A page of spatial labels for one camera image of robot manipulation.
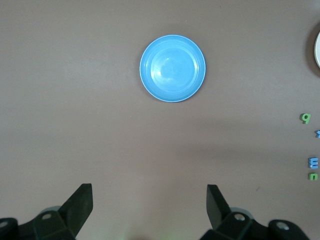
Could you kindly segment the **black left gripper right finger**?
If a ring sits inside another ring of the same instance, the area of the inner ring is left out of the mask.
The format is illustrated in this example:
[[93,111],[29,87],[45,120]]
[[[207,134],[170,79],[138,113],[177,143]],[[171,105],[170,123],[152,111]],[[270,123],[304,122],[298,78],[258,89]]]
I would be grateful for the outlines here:
[[206,211],[212,229],[202,240],[308,240],[293,222],[274,219],[264,226],[248,214],[232,210],[217,185],[206,189]]

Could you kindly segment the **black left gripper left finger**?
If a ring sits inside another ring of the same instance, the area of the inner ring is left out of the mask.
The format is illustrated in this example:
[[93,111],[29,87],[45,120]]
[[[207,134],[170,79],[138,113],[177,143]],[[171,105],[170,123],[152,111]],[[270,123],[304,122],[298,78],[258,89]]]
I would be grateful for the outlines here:
[[27,223],[0,219],[2,240],[75,240],[93,210],[93,188],[83,183],[62,206],[44,209]]

